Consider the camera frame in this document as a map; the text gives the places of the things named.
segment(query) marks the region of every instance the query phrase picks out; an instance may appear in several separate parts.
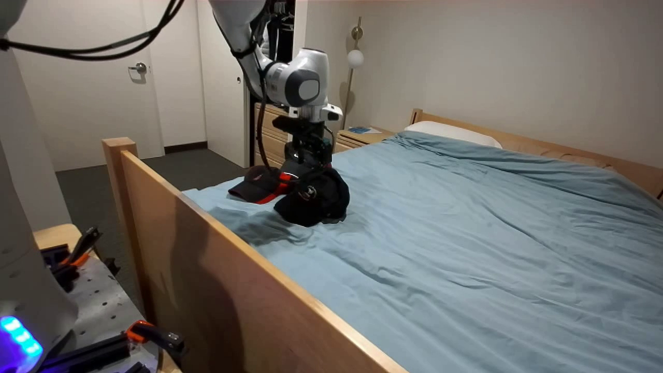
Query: bed footboard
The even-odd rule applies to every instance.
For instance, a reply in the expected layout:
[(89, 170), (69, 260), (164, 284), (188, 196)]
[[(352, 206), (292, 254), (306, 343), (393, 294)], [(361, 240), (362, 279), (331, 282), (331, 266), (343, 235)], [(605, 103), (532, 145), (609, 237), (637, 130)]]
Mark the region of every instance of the bed footboard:
[(145, 314), (184, 335), (184, 370), (404, 370), (135, 150), (104, 141)]

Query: gray carpet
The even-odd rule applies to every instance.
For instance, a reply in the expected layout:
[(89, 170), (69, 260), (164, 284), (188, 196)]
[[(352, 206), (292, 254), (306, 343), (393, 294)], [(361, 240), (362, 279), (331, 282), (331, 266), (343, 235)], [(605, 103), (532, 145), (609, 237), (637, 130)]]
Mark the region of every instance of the gray carpet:
[[(244, 174), (242, 168), (207, 150), (169, 154), (148, 160), (148, 163), (180, 191), (211, 186)], [(72, 224), (81, 231), (89, 225), (102, 230), (102, 238), (95, 245), (102, 258), (116, 258), (121, 266), (118, 282), (139, 302), (135, 268), (121, 231), (105, 166), (57, 171), (57, 180)]]

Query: wooden headboard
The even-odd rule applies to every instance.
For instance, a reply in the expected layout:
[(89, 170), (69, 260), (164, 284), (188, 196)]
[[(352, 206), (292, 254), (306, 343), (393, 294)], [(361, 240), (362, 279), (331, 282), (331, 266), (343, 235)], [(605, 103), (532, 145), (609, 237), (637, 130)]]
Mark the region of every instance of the wooden headboard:
[(646, 194), (651, 194), (655, 199), (663, 199), (663, 168), (652, 168), (652, 166), (645, 166), (645, 163), (637, 163), (637, 162), (627, 162), (627, 160), (619, 160), (619, 157), (609, 157), (609, 155), (601, 155), (601, 154), (593, 154), (593, 152), (583, 152), (583, 150), (574, 150), (574, 148), (566, 148), (566, 145), (558, 145), (558, 143), (546, 143), (546, 141), (538, 141), (538, 139), (531, 139), (531, 137), (511, 134), (511, 132), (501, 132), (501, 130), (477, 126), (471, 122), (462, 122), (462, 121), (428, 113), (422, 109), (414, 109), (412, 122), (421, 122), (421, 121), (445, 122), (445, 124), (453, 124), (460, 128), (484, 132), (489, 137), (495, 137), (504, 145), (504, 150), (509, 150), (509, 152), (535, 154), (535, 155), (558, 157), (558, 160), (568, 160), (568, 162), (575, 162), (575, 163), (590, 163), (590, 166), (599, 166), (599, 168), (609, 168), (609, 170), (616, 170), (618, 174), (626, 177), (633, 184), (638, 184)]

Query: blue light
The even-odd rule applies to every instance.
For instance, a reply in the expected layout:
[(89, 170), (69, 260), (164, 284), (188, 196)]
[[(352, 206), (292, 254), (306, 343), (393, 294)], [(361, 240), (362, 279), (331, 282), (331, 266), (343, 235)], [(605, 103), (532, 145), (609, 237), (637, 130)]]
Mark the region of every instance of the blue light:
[(17, 317), (0, 318), (0, 370), (31, 370), (44, 348)]

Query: mattress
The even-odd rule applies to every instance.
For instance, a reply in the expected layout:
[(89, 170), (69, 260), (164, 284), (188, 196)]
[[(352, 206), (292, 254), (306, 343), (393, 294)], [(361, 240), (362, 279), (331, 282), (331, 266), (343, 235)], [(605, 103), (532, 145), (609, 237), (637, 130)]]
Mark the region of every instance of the mattress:
[(421, 132), (333, 166), (340, 224), (184, 194), (409, 370), (663, 370), (663, 210), (627, 180)]

